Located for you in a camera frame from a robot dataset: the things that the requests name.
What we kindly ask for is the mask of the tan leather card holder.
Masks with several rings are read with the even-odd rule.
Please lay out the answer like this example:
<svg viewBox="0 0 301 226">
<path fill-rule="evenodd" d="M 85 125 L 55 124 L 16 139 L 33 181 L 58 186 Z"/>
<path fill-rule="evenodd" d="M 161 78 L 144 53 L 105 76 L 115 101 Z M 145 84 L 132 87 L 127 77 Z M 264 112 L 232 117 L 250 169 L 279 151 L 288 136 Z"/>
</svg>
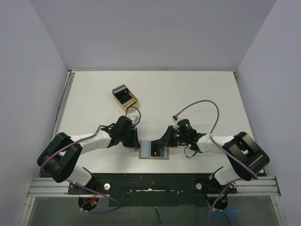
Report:
<svg viewBox="0 0 301 226">
<path fill-rule="evenodd" d="M 139 159 L 149 159 L 149 160 L 169 160 L 169 148 L 165 146 L 164 157 L 152 157 L 151 155 L 151 141 L 141 140 L 141 148 L 134 148 L 135 152 L 138 152 Z"/>
</svg>

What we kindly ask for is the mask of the stack of grey cards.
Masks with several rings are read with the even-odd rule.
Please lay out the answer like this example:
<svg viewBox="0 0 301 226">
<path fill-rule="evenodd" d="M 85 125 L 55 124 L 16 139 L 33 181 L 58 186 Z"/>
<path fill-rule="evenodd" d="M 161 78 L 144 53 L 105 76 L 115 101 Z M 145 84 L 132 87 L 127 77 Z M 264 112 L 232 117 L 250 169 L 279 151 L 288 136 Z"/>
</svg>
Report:
<svg viewBox="0 0 301 226">
<path fill-rule="evenodd" d="M 129 94 L 128 88 L 125 84 L 122 84 L 112 90 L 113 95 L 116 98 L 123 98 Z"/>
</svg>

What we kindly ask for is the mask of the aluminium frame rail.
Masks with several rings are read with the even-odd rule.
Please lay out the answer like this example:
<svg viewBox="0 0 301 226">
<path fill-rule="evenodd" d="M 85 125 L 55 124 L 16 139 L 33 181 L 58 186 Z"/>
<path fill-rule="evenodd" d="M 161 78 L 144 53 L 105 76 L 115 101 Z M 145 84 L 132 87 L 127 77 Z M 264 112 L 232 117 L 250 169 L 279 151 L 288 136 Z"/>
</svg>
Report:
<svg viewBox="0 0 301 226">
<path fill-rule="evenodd" d="M 75 73 L 76 73 L 75 70 L 69 70 L 68 71 L 68 76 L 67 76 L 66 83 L 65 83 L 65 86 L 64 86 L 64 89 L 63 89 L 63 94 L 62 94 L 62 97 L 61 97 L 61 101 L 60 101 L 60 105 L 59 105 L 59 108 L 58 108 L 58 111 L 57 111 L 57 115 L 56 115 L 56 118 L 55 118 L 54 127 L 53 127 L 52 134 L 51 134 L 51 137 L 50 137 L 50 140 L 49 140 L 50 142 L 52 141 L 52 139 L 55 137 L 55 135 L 58 133 L 58 131 L 60 129 L 60 125 L 61 125 L 63 114 L 64 114 L 64 111 L 65 111 L 65 108 L 66 108 L 66 104 L 67 104 L 67 101 L 68 101 L 68 97 L 69 97 L 69 93 L 70 93 L 70 90 L 71 90 L 71 87 L 72 87 L 72 83 L 73 83 L 73 80 L 74 80 L 74 77 L 75 77 Z"/>
</svg>

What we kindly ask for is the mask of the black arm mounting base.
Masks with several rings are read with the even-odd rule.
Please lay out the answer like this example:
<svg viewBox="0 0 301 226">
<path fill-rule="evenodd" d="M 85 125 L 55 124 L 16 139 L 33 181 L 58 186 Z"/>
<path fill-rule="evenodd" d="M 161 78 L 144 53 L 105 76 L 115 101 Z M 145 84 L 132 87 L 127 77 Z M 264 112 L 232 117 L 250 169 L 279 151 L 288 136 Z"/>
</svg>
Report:
<svg viewBox="0 0 301 226">
<path fill-rule="evenodd" d="M 206 207 L 224 189 L 209 173 L 96 173 L 89 190 L 113 198 L 110 207 Z"/>
</svg>

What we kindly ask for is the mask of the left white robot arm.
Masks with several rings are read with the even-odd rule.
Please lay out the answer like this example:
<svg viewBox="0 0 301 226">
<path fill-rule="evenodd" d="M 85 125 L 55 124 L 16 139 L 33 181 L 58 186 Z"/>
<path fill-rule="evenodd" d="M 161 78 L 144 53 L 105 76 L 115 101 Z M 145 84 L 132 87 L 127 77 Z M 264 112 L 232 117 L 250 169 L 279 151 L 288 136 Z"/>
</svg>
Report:
<svg viewBox="0 0 301 226">
<path fill-rule="evenodd" d="M 139 148 L 138 116 L 120 116 L 116 123 L 100 125 L 96 132 L 68 136 L 58 133 L 37 159 L 40 172 L 50 176 L 55 182 L 68 181 L 79 184 L 84 193 L 95 190 L 96 182 L 88 170 L 77 164 L 81 154 L 96 149 L 110 148 L 119 143 L 124 147 Z"/>
</svg>

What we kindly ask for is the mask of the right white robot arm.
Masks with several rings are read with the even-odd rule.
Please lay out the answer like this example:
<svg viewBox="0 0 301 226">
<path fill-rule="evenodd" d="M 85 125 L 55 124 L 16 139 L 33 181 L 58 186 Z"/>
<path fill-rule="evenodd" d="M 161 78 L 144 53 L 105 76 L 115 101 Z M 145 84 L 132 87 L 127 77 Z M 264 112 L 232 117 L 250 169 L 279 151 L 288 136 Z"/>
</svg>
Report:
<svg viewBox="0 0 301 226">
<path fill-rule="evenodd" d="M 246 132 L 232 136 L 212 136 L 197 132 L 188 119 L 178 120 L 175 125 L 168 126 L 165 134 L 151 141 L 150 146 L 152 154 L 157 153 L 162 146 L 186 146 L 196 153 L 226 155 L 229 164 L 212 173 L 209 181 L 211 190 L 216 193 L 225 189 L 228 183 L 257 178 L 257 174 L 270 163 L 268 155 Z"/>
</svg>

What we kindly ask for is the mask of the yellow card tray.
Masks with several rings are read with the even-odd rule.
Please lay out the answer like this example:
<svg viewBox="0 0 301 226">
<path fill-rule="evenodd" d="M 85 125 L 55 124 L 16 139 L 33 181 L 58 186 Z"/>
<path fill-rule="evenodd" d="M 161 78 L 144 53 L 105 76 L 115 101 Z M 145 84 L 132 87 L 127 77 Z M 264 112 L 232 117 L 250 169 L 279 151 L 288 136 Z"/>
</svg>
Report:
<svg viewBox="0 0 301 226">
<path fill-rule="evenodd" d="M 135 111 L 135 107 L 138 108 L 139 100 L 138 98 L 130 91 L 128 88 L 129 94 L 124 96 L 123 98 L 116 98 L 113 94 L 114 99 L 116 102 L 121 106 L 121 108 L 128 113 Z"/>
</svg>

